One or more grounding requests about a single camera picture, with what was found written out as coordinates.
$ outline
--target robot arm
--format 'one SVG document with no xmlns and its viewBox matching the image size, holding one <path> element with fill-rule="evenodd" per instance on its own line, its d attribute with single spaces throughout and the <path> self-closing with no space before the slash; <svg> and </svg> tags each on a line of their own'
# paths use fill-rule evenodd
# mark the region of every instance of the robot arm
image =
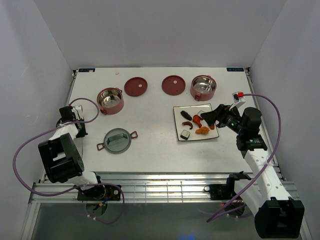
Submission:
<svg viewBox="0 0 320 240">
<path fill-rule="evenodd" d="M 297 238 L 305 209 L 300 200 L 293 200 L 281 184 L 273 166 L 267 163 L 267 146 L 259 135 L 262 114 L 254 107 L 247 107 L 240 116 L 237 107 L 245 103 L 244 95 L 236 92 L 232 97 L 233 105 L 220 104 L 214 111 L 202 113 L 201 117 L 209 126 L 218 121 L 218 128 L 227 126 L 237 133 L 237 148 L 255 176 L 267 164 L 257 179 L 259 191 L 251 185 L 241 194 L 241 198 L 254 214 L 258 235 L 261 238 Z M 242 175 L 231 174 L 227 180 L 227 186 L 236 194 L 251 180 Z"/>
<path fill-rule="evenodd" d="M 100 178 L 91 171 L 85 171 L 82 158 L 74 143 L 75 138 L 87 135 L 84 123 L 82 106 L 65 106 L 59 109 L 61 119 L 57 124 L 62 127 L 57 129 L 49 140 L 38 145 L 40 156 L 47 177 L 52 183 L 70 183 L 86 185 L 100 183 Z M 104 186 L 83 186 L 81 191 L 96 200 L 105 195 Z"/>
</svg>

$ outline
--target black clamp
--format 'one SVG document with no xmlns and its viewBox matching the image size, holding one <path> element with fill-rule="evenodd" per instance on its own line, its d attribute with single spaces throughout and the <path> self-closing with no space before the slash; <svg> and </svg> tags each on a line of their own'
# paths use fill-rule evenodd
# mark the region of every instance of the black clamp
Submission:
<svg viewBox="0 0 320 240">
<path fill-rule="evenodd" d="M 73 112 L 72 106 L 64 106 L 59 109 L 61 118 L 56 123 L 57 125 L 65 124 L 69 122 L 76 122 L 76 121 L 84 121 L 84 118 L 77 119 L 75 113 Z M 75 136 L 76 138 L 83 138 L 84 136 L 88 135 L 86 131 L 86 125 L 84 123 L 77 123 L 75 124 L 76 128 L 78 129 L 78 134 Z"/>
<path fill-rule="evenodd" d="M 85 170 L 82 158 L 69 133 L 54 140 L 41 142 L 38 149 L 46 175 L 52 183 L 65 183 L 69 179 L 81 176 Z M 55 159 L 61 153 L 65 156 Z"/>
<path fill-rule="evenodd" d="M 299 237 L 305 207 L 300 200 L 271 197 L 254 216 L 256 232 L 262 239 Z"/>
<path fill-rule="evenodd" d="M 102 183 L 100 176 L 96 176 L 96 179 L 99 184 Z M 111 185 L 101 185 L 89 188 L 87 190 L 79 189 L 77 200 L 78 201 L 97 201 L 102 200 L 104 197 L 108 197 L 109 201 L 120 201 L 121 192 L 115 186 Z"/>
<path fill-rule="evenodd" d="M 244 171 L 232 173 L 226 179 L 226 184 L 210 184 L 204 187 L 204 191 L 210 193 L 211 200 L 230 200 L 236 195 L 235 181 L 243 179 L 251 180 Z"/>
</svg>

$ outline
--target white backdrop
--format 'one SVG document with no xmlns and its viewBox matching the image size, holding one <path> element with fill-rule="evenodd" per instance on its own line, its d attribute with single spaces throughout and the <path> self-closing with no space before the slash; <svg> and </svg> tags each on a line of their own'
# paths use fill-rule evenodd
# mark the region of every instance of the white backdrop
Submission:
<svg viewBox="0 0 320 240">
<path fill-rule="evenodd" d="M 72 69 L 251 66 L 285 0 L 34 0 Z"/>
<path fill-rule="evenodd" d="M 72 71 L 32 0 L 0 0 L 0 239 L 17 240 L 30 192 L 16 179 L 12 159 L 26 140 L 56 124 Z M 17 168 L 29 186 L 43 164 L 38 143 L 21 151 Z"/>
<path fill-rule="evenodd" d="M 319 23 L 319 0 L 287 1 L 251 68 L 255 91 L 279 107 L 277 160 L 286 179 L 294 181 L 315 240 L 320 239 Z M 260 100 L 259 105 L 275 140 L 277 114 L 268 102 Z"/>
</svg>

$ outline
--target lid handle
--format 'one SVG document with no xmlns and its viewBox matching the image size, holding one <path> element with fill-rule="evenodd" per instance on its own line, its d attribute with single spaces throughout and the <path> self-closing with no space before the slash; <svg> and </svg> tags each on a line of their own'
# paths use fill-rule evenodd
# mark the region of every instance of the lid handle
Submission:
<svg viewBox="0 0 320 240">
<path fill-rule="evenodd" d="M 130 133 L 130 136 L 131 136 L 132 139 L 136 139 L 138 137 L 137 131 L 134 131 L 134 132 Z"/>
<path fill-rule="evenodd" d="M 102 143 L 98 143 L 97 145 L 96 145 L 96 149 L 98 149 L 98 151 L 101 151 L 102 149 L 104 149 L 105 148 L 105 145 L 104 145 L 104 143 L 102 142 Z"/>
<path fill-rule="evenodd" d="M 113 136 L 109 137 L 106 140 L 106 144 L 109 145 L 109 143 L 111 143 L 112 141 L 115 141 L 115 140 L 118 140 L 118 139 L 122 139 L 122 138 L 127 139 L 128 136 L 126 134 L 124 134 L 124 133 L 119 133 L 117 135 L 113 135 Z"/>
</svg>

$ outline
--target metal frame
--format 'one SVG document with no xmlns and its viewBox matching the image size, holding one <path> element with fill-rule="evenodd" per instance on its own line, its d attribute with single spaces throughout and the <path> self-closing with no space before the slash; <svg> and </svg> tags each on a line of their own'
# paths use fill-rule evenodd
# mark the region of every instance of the metal frame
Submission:
<svg viewBox="0 0 320 240">
<path fill-rule="evenodd" d="M 74 71 L 73 79 L 70 84 L 70 89 L 67 95 L 67 103 L 70 100 L 72 89 L 77 77 L 78 71 Z M 250 69 L 246 68 L 248 84 L 252 93 L 254 93 L 253 82 L 250 77 Z M 257 99 L 254 97 L 254 104 L 260 110 Z M 273 150 L 269 135 L 265 129 L 265 122 L 262 118 L 262 131 L 266 136 L 267 146 Z M 296 187 L 293 182 L 283 179 L 278 161 L 273 158 L 274 168 L 277 172 L 285 189 L 295 199 L 299 199 Z M 210 194 L 204 192 L 204 187 L 209 184 L 224 184 L 229 174 L 226 173 L 204 173 L 204 174 L 141 174 L 141 173 L 105 173 L 97 172 L 104 183 L 118 184 L 122 186 L 126 203 L 214 203 L 222 201 L 210 200 Z M 45 174 L 42 175 L 39 183 L 33 185 L 33 189 L 39 192 L 57 193 L 66 190 L 73 185 L 62 183 L 51 183 Z M 41 203 L 83 203 L 77 201 L 78 190 L 72 190 L 60 196 L 43 197 L 36 194 L 31 194 L 29 199 L 29 207 L 26 220 L 22 229 L 21 239 L 31 239 L 33 230 L 36 224 L 39 208 Z M 87 201 L 86 203 L 97 203 L 97 201 Z M 312 239 L 307 223 L 303 219 L 301 227 L 301 236 L 304 240 Z"/>
<path fill-rule="evenodd" d="M 209 184 L 225 184 L 229 173 L 225 174 L 100 174 L 103 183 L 121 185 L 125 202 L 135 203 L 222 203 L 210 200 L 210 194 L 204 192 Z M 282 181 L 290 195 L 298 200 L 295 185 L 290 181 Z M 73 187 L 72 184 L 38 183 L 33 189 L 39 192 L 57 193 Z M 84 203 L 77 200 L 78 190 L 72 190 L 54 197 L 43 197 L 31 194 L 29 203 Z"/>
</svg>

